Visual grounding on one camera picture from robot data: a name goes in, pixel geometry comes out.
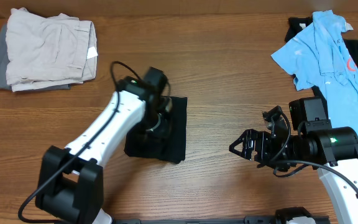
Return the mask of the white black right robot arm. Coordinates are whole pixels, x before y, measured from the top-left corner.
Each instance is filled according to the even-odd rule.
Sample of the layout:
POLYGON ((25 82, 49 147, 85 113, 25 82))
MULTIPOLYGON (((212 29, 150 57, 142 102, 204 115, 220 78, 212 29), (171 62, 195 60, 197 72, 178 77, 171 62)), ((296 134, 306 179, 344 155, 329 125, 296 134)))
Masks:
POLYGON ((229 151, 274 176, 287 178, 311 167, 316 170, 339 223, 358 223, 358 135, 350 127, 334 128, 319 97, 289 103, 290 116, 280 106, 264 111, 267 130, 246 129, 229 151))

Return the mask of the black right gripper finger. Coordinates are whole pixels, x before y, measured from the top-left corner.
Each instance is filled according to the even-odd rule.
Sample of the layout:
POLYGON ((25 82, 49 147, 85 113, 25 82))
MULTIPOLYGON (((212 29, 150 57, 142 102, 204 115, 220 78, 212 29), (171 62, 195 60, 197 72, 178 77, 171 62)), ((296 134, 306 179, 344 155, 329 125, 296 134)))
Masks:
POLYGON ((238 155, 244 159, 250 160, 250 151, 248 150, 248 148, 243 147, 241 151, 235 149, 235 147, 230 146, 229 147, 229 151, 234 153, 235 155, 238 155))
POLYGON ((247 143, 249 141, 250 130, 246 129, 233 143, 229 145, 229 149, 235 149, 240 143, 247 143))

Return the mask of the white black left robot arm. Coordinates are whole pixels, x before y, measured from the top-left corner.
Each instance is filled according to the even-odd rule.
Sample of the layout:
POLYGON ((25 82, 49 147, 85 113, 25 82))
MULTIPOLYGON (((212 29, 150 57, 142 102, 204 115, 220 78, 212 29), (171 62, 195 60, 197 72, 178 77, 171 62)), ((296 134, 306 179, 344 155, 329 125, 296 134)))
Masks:
POLYGON ((78 138, 44 154, 39 178, 37 208, 55 216, 57 223, 112 223, 103 209, 103 169, 127 133, 140 146, 162 147, 171 122, 161 94, 168 79, 149 68, 141 80, 125 77, 108 106, 78 138))

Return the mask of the plain black t-shirt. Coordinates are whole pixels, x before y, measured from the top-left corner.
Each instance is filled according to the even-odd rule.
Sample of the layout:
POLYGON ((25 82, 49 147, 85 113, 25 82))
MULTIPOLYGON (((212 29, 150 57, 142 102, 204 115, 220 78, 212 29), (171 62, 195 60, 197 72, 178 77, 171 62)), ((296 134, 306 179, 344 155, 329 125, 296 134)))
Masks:
POLYGON ((126 136, 124 152, 129 157, 158 159, 178 164, 185 160, 188 98, 172 97, 173 109, 153 132, 135 125, 126 136))

